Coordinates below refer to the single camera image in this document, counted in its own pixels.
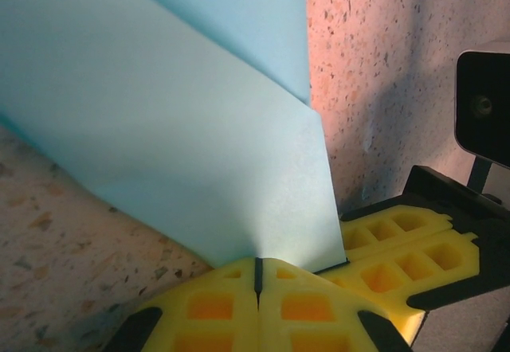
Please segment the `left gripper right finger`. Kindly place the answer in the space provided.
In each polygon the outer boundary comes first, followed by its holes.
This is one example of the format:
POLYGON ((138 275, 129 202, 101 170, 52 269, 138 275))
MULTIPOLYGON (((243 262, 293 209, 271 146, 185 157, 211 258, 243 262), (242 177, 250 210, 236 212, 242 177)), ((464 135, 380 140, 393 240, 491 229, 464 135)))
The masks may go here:
POLYGON ((410 351, 375 303, 277 259, 257 260, 260 351, 410 351))

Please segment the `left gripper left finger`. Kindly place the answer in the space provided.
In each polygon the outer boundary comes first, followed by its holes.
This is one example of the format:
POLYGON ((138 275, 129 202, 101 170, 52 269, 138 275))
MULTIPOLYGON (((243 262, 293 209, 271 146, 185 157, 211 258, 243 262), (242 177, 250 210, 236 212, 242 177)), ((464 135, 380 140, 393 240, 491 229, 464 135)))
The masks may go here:
POLYGON ((139 305, 106 351, 257 351, 259 260, 245 258, 139 305))

